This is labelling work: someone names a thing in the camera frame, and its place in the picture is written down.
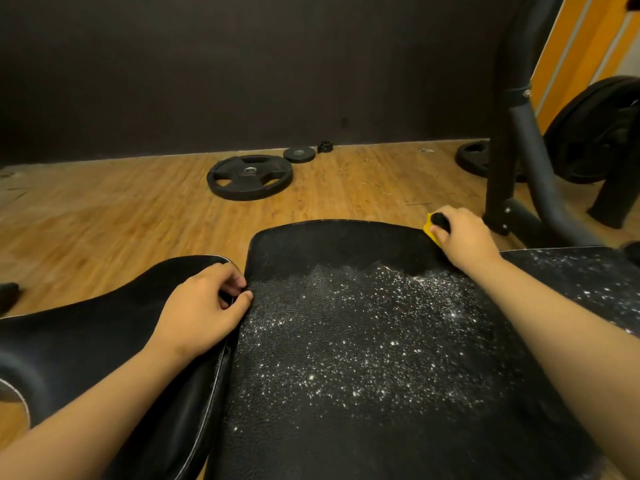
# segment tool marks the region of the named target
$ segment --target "black wall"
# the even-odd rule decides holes
[[[2,163],[486,136],[521,0],[0,0]]]

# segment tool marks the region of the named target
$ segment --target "floor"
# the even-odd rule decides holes
[[[103,294],[164,259],[221,254],[240,268],[252,236],[310,219],[364,219],[420,228],[444,204],[481,214],[485,180],[453,160],[460,141],[343,146],[295,167],[293,183],[270,198],[214,196],[205,176],[238,152],[144,157],[0,171],[0,282],[24,288],[11,314]],[[281,151],[267,151],[282,154]],[[640,239],[640,202],[622,230],[585,210],[597,185],[558,180],[574,215],[610,246]],[[531,207],[526,185],[516,196]],[[522,247],[495,236],[500,249]],[[24,434],[20,404],[0,403],[0,448]],[[613,468],[604,476],[617,478]]]

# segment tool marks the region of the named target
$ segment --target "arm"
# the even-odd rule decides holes
[[[178,286],[147,345],[75,401],[0,453],[7,480],[100,477],[151,404],[198,355],[232,331],[251,304],[232,264],[215,264]],[[228,306],[218,290],[236,296]]]
[[[500,307],[567,407],[629,478],[640,479],[640,340],[501,258],[467,209],[441,209],[444,252]]]

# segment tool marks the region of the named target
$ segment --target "person's right arm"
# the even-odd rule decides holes
[[[500,307],[567,407],[627,476],[640,480],[640,340],[505,261],[480,217],[439,210],[432,233]]]

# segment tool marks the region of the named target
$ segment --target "curved black pad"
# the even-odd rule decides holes
[[[31,427],[139,352],[174,288],[217,262],[228,259],[169,259],[97,298],[0,320],[0,378],[24,398]],[[195,478],[221,413],[229,367],[224,343],[190,364],[156,400],[103,478]]]
[[[505,256],[639,330],[640,273],[613,250]],[[208,478],[597,476],[600,453],[521,339],[422,231],[270,229],[246,276],[255,298]]]

